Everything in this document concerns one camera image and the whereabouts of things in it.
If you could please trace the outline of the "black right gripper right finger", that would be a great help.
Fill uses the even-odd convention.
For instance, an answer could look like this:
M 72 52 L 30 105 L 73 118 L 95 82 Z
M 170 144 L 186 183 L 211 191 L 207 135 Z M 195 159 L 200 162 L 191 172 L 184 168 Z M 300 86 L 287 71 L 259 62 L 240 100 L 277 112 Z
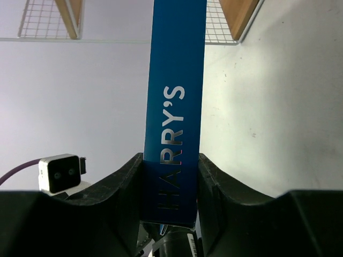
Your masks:
M 342 191 L 272 198 L 200 154 L 198 209 L 205 256 L 342 256 Z

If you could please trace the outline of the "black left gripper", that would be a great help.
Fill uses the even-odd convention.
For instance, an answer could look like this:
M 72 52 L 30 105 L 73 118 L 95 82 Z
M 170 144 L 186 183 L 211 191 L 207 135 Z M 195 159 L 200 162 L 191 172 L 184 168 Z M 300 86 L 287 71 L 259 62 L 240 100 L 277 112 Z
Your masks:
M 138 256 L 203 256 L 195 228 L 140 222 Z

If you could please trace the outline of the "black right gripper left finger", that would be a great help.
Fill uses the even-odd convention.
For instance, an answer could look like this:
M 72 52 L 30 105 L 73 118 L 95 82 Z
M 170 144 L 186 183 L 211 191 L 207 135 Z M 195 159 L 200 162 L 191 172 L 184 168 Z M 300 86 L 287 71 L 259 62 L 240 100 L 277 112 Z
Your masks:
M 1 256 L 136 256 L 142 153 L 61 199 L 1 192 Z

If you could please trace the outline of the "blue Harry's razor box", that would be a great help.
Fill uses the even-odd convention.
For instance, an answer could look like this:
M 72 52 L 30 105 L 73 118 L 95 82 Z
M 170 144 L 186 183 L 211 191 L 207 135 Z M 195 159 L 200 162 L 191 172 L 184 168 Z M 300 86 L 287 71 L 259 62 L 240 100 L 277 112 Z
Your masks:
M 141 219 L 191 228 L 197 217 L 206 1 L 155 1 Z

